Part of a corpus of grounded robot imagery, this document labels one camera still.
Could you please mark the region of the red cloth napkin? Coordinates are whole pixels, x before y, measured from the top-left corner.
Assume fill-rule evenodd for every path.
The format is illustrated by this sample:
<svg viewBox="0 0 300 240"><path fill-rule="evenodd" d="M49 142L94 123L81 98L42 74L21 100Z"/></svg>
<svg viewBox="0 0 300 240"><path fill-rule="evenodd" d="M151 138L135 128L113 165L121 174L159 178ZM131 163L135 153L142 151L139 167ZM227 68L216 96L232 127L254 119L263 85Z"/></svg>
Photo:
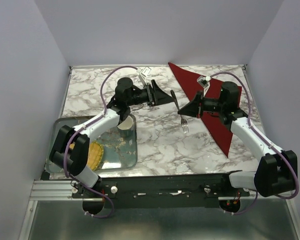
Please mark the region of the red cloth napkin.
<svg viewBox="0 0 300 240"><path fill-rule="evenodd" d="M233 133L231 123L246 114L240 110L242 87L231 81L215 78L168 64L174 77L190 100L178 112L181 115L201 119L222 152L228 156Z"/></svg>

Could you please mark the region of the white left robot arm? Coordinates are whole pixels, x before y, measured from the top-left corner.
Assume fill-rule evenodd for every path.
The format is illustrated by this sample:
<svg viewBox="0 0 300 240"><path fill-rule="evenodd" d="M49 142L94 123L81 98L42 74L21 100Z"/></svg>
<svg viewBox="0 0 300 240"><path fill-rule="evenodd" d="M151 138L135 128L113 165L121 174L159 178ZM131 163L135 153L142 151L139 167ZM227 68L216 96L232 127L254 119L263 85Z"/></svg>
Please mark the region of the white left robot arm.
<svg viewBox="0 0 300 240"><path fill-rule="evenodd" d="M156 81L138 88L130 78L123 77L117 81L115 94L104 112L78 126L64 125L59 129L49 160L84 184L84 193L94 198L100 193L101 186L98 183L100 177L87 165L90 142L121 124L130 115L131 106L142 103L159 106L172 102L174 98L165 93Z"/></svg>

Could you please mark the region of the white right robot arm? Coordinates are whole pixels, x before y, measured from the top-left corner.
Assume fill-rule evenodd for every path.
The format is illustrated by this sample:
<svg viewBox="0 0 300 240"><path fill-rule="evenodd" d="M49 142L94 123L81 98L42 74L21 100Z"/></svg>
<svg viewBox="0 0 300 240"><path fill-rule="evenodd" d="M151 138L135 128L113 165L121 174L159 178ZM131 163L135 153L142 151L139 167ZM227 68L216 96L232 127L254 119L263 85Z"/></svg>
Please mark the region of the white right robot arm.
<svg viewBox="0 0 300 240"><path fill-rule="evenodd" d="M263 197L277 196L288 191L298 191L297 156L293 151L284 151L256 129L249 117L239 108L239 87L223 82L218 98L207 98L198 91L193 100L182 107L178 114L201 118L204 113L216 113L222 125L236 135L258 160L256 171L236 171L220 183L220 191L231 196L238 188L253 190Z"/></svg>

